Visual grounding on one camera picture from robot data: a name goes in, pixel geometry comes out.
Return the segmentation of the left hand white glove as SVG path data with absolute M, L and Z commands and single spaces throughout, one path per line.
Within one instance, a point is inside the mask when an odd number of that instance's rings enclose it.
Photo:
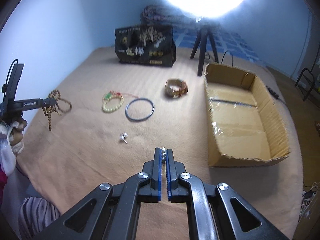
M 1 170 L 7 177 L 16 167 L 16 157 L 24 150 L 23 131 L 27 124 L 21 116 L 11 124 L 1 121 Z

